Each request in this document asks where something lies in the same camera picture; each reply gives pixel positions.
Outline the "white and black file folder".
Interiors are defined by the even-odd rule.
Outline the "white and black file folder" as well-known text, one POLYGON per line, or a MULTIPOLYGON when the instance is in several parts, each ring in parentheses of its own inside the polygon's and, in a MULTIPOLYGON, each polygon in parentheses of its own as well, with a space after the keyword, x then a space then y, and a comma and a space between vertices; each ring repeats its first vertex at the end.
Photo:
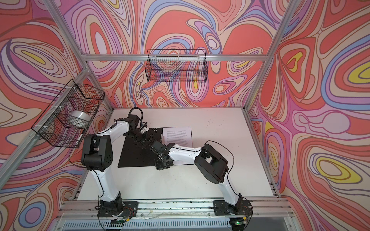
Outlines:
MULTIPOLYGON (((149 131, 153 133, 153 139, 162 143, 163 128, 151 128, 149 131)), ((132 138, 126 137, 117 167, 153 167, 156 157, 149 147, 138 147, 132 138)))

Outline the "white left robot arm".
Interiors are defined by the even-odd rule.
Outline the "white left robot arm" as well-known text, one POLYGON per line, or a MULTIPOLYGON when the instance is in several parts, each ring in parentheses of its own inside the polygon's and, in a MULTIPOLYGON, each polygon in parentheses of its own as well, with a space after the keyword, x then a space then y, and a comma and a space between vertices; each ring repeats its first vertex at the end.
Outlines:
POLYGON ((99 215, 117 217, 124 210, 121 193, 110 168, 114 158, 112 143, 123 136, 144 141, 148 130, 143 117, 133 114, 119 118, 107 129, 84 138, 81 163, 97 183, 99 215))

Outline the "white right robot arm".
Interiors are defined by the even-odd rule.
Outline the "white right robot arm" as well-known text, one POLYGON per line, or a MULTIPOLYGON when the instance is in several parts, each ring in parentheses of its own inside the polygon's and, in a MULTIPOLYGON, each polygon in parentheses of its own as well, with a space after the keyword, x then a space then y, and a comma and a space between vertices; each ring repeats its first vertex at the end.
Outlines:
POLYGON ((164 145, 155 141, 150 150, 157 155, 155 167, 157 170, 168 169, 181 163, 185 165, 194 164, 200 173, 213 184, 217 184, 225 203, 226 211, 237 215, 242 206, 243 196, 234 189, 229 180, 229 168, 227 159, 209 144, 202 147, 183 147, 175 143, 164 145))

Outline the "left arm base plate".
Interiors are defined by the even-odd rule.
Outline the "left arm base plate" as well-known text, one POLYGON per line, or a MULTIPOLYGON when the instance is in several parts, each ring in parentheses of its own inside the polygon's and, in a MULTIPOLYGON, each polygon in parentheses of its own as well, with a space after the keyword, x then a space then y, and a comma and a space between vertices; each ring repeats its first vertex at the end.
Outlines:
POLYGON ((115 202, 99 202, 95 206, 99 218, 132 218, 137 215, 139 203, 137 201, 124 201, 119 205, 115 202))

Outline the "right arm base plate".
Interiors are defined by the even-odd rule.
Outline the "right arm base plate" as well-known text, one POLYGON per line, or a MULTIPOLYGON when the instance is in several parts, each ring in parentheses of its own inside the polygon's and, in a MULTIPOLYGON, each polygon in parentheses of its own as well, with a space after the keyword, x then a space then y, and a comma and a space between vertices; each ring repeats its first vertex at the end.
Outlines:
POLYGON ((253 206, 247 199, 242 199, 236 205, 230 205, 223 200, 213 201, 210 207, 216 216, 251 216, 253 215, 253 206))

